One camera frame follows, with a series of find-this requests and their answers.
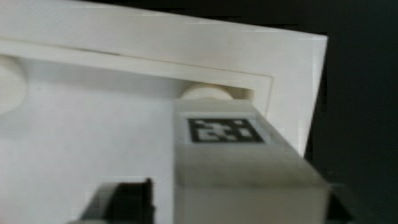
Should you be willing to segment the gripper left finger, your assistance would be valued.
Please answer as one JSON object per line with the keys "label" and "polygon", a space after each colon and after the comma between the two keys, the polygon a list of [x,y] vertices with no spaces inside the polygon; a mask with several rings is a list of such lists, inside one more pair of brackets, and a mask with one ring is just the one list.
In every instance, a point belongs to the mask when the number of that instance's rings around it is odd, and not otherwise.
{"label": "gripper left finger", "polygon": [[155,211],[153,180],[105,183],[69,224],[155,224]]}

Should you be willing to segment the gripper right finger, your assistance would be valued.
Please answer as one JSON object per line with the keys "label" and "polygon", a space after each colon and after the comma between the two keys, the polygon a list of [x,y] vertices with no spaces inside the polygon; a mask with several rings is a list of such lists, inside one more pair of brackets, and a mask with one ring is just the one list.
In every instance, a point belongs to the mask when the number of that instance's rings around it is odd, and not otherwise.
{"label": "gripper right finger", "polygon": [[348,187],[341,183],[331,185],[325,224],[361,224],[359,203]]}

